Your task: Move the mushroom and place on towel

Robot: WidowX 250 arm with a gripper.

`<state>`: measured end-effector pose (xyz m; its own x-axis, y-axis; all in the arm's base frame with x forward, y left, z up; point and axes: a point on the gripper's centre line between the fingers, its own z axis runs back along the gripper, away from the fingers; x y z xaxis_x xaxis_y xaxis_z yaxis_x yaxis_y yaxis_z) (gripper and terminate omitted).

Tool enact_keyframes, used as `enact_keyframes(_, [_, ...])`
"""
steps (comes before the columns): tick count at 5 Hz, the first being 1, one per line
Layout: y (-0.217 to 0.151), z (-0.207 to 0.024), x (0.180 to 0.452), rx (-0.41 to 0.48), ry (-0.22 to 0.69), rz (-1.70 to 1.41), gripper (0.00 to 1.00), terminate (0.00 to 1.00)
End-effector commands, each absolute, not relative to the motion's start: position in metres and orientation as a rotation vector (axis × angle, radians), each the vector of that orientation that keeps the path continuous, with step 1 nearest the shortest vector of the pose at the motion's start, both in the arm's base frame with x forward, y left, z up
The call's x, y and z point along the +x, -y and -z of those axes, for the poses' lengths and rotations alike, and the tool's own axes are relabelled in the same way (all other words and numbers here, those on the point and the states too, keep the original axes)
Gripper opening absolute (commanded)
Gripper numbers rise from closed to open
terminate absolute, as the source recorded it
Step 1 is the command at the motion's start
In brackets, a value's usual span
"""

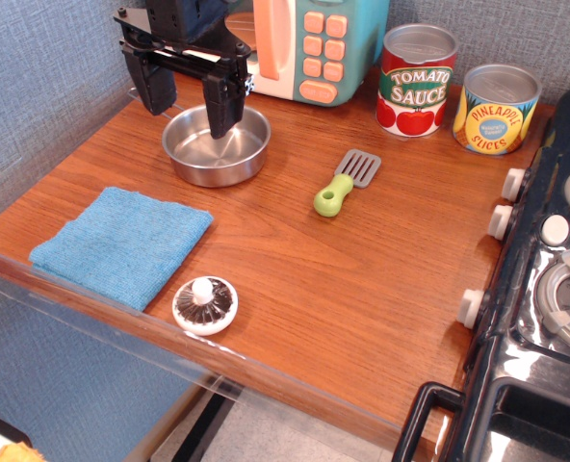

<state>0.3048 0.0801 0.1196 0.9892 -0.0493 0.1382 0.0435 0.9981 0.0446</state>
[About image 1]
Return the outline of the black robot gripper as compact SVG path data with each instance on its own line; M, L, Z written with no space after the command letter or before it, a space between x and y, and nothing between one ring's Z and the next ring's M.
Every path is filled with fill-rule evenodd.
M173 71L203 77L213 139L241 121L247 95L249 46L225 25L228 1L147 1L114 13L121 51L145 108L154 116L176 101Z

